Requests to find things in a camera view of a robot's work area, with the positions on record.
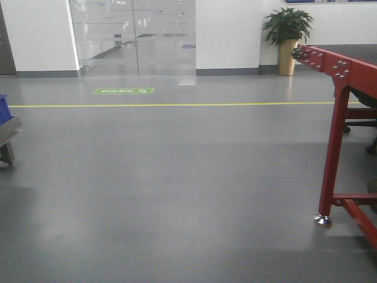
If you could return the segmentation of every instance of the gray baseboard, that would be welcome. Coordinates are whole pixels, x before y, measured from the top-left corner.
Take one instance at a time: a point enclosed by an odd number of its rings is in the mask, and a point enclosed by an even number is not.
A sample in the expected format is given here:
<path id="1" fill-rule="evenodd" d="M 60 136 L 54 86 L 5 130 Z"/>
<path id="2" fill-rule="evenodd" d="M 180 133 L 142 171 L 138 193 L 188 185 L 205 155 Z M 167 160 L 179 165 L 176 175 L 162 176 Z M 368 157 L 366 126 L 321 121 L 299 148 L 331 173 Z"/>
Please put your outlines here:
<path id="1" fill-rule="evenodd" d="M 17 72 L 19 78 L 78 78 L 80 74 L 80 70 Z"/>
<path id="2" fill-rule="evenodd" d="M 196 69 L 196 76 L 258 75 L 258 68 Z"/>
<path id="3" fill-rule="evenodd" d="M 295 71 L 314 71 L 308 66 L 297 64 L 295 65 Z M 259 65 L 259 75 L 277 74 L 277 65 Z"/>

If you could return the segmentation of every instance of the chair wheel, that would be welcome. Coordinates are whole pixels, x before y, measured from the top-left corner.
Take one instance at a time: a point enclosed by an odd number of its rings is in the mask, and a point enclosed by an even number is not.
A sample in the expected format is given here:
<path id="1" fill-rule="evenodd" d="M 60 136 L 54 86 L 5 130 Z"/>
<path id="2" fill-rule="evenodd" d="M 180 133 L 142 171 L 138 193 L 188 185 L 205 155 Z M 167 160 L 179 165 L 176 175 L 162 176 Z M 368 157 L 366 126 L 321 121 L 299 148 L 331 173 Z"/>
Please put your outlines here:
<path id="1" fill-rule="evenodd" d="M 369 154 L 375 154 L 376 153 L 376 148 L 374 146 L 366 146 L 365 147 L 366 152 Z"/>
<path id="2" fill-rule="evenodd" d="M 348 126 L 344 126 L 343 132 L 344 132 L 345 134 L 348 134 L 350 131 L 351 131 L 351 128 L 350 128 L 350 127 L 348 127 Z"/>

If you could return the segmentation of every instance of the metal leveling foot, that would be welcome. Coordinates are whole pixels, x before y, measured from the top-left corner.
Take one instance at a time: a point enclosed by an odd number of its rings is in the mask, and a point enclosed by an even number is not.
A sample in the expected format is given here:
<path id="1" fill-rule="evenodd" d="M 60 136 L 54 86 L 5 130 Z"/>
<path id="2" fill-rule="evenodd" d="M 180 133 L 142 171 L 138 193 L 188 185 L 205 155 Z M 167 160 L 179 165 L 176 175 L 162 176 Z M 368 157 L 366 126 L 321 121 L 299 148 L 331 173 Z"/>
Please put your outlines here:
<path id="1" fill-rule="evenodd" d="M 316 222 L 318 226 L 325 228 L 331 227 L 332 224 L 331 218 L 327 215 L 316 215 L 316 217 L 314 217 L 314 222 Z"/>

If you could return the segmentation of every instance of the white wall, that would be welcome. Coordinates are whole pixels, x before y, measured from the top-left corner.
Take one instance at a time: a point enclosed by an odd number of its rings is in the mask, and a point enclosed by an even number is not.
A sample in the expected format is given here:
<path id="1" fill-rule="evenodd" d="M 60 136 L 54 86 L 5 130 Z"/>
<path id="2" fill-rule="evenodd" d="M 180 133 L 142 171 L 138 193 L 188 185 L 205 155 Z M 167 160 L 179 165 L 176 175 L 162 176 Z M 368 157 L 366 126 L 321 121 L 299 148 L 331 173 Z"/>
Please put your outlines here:
<path id="1" fill-rule="evenodd" d="M 286 4 L 284 0 L 262 0 L 263 17 L 273 9 L 289 6 L 311 14 L 312 24 L 308 44 L 376 44 L 377 2 Z M 265 42 L 267 32 L 262 33 L 260 65 L 277 64 L 277 48 Z"/>
<path id="2" fill-rule="evenodd" d="M 196 1 L 196 68 L 257 68 L 262 0 Z"/>
<path id="3" fill-rule="evenodd" d="M 1 0 L 17 71 L 78 70 L 68 0 Z"/>

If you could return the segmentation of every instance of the glass door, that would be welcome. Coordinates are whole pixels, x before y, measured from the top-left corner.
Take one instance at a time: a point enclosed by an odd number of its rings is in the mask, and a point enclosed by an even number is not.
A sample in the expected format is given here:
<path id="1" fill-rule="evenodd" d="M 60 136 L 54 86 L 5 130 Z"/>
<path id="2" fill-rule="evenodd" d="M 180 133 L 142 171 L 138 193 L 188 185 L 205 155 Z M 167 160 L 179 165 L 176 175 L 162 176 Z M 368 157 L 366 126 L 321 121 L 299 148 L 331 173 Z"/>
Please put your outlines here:
<path id="1" fill-rule="evenodd" d="M 195 0 L 134 0 L 140 75 L 196 72 Z"/>
<path id="2" fill-rule="evenodd" d="M 70 0 L 84 75 L 138 75 L 133 4 L 129 0 Z"/>
<path id="3" fill-rule="evenodd" d="M 195 74 L 195 0 L 70 0 L 84 75 Z"/>

